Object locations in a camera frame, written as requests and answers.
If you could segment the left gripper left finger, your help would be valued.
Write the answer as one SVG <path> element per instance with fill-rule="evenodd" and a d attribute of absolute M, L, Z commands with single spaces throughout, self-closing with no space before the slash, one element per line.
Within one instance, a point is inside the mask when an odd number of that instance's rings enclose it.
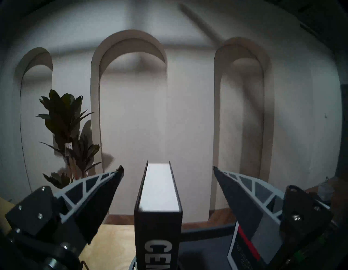
<path fill-rule="evenodd" d="M 123 166 L 82 178 L 53 193 L 41 186 L 5 217 L 12 229 L 55 244 L 90 244 L 107 215 L 124 176 Z"/>

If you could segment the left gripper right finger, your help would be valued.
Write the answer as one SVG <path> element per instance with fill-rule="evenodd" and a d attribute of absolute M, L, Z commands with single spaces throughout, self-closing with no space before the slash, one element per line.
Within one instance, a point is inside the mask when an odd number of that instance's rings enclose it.
<path fill-rule="evenodd" d="M 254 177 L 213 168 L 236 224 L 229 264 L 299 264 L 298 254 L 323 239 L 330 207 L 298 186 L 285 193 Z"/>

